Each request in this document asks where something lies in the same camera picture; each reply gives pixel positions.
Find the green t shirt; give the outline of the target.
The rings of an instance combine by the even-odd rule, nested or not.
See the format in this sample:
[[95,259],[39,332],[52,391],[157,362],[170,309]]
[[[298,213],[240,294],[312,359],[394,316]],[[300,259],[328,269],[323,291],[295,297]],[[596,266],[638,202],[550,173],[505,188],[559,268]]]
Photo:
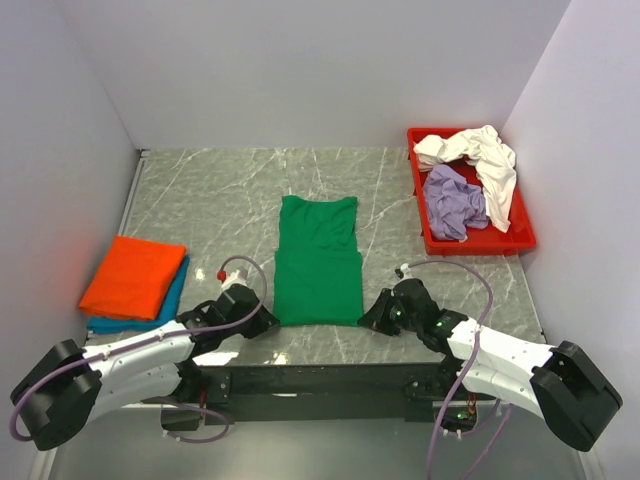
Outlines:
[[274,310],[283,326],[355,327],[363,316],[358,199],[282,198],[275,252]]

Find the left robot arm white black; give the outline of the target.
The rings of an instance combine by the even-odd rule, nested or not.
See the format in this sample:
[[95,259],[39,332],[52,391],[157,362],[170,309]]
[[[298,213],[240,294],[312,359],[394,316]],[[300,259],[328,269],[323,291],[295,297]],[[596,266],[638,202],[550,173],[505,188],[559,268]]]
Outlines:
[[11,393],[10,434],[47,451],[89,422],[140,401],[200,412],[199,402],[228,388],[225,377],[210,377],[196,358],[234,335],[252,339],[279,324],[251,288],[234,284],[217,299],[134,337],[90,347],[60,342]]

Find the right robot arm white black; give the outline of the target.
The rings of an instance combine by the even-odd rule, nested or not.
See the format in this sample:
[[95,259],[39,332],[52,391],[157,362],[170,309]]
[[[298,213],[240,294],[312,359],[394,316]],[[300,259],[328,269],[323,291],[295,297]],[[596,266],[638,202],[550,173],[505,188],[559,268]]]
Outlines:
[[566,445],[589,451],[623,405],[611,382],[577,344],[532,343],[441,308],[423,282],[404,279],[381,291],[359,326],[388,336],[407,330],[443,354],[427,393],[445,396],[459,381],[542,418]]

